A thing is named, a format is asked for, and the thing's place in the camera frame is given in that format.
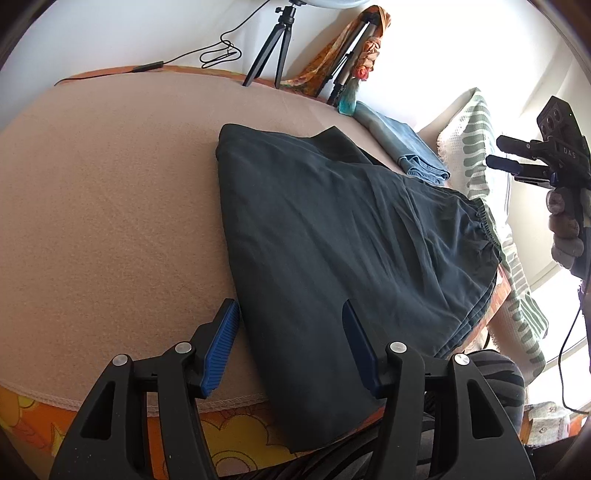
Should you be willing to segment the white gloved right hand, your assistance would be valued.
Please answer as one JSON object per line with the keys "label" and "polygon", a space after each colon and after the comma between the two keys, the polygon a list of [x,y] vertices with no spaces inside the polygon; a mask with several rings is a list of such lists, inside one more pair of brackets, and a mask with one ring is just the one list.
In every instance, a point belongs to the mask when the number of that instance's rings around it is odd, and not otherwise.
{"label": "white gloved right hand", "polygon": [[590,191],[583,188],[574,195],[568,188],[551,190],[546,206],[553,233],[553,260],[585,280],[590,269]]}

